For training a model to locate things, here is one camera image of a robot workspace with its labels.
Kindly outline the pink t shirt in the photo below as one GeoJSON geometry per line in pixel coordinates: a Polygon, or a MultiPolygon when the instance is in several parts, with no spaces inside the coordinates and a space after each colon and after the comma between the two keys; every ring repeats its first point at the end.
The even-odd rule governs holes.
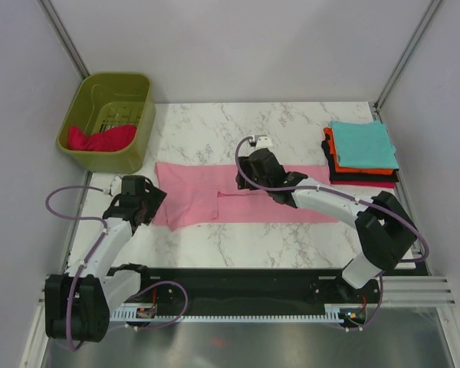
{"type": "Polygon", "coordinates": [[[280,205],[261,190],[239,190],[234,165],[184,166],[158,162],[155,174],[166,197],[153,224],[172,231],[202,223],[338,222],[319,212],[280,205]]]}

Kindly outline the red t shirt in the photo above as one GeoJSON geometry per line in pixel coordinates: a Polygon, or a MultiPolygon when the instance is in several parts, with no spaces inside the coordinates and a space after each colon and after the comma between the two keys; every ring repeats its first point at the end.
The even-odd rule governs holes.
{"type": "Polygon", "coordinates": [[[68,130],[67,148],[76,151],[116,152],[127,148],[136,132],[135,126],[124,125],[88,136],[80,128],[72,126],[68,130]]]}

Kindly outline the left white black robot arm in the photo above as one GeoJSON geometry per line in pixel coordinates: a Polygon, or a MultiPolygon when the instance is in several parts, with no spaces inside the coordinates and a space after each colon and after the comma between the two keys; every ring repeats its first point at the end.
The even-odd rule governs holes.
{"type": "Polygon", "coordinates": [[[68,349],[99,342],[107,333],[111,314],[131,297],[146,301],[153,283],[139,266],[111,267],[141,225],[149,225],[166,193],[145,176],[124,176],[120,190],[96,220],[100,230],[93,244],[62,274],[44,285],[45,332],[66,340],[68,349]]]}

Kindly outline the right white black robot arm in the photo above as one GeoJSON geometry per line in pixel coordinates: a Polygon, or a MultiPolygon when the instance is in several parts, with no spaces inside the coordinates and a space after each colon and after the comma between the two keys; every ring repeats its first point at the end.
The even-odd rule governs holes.
{"type": "Polygon", "coordinates": [[[361,252],[340,272],[337,296],[355,301],[371,279],[398,264],[412,245],[422,239],[394,195],[382,191],[364,199],[322,185],[301,172],[287,171],[269,149],[235,156],[238,188],[266,192],[281,205],[319,212],[356,230],[361,252]]]}

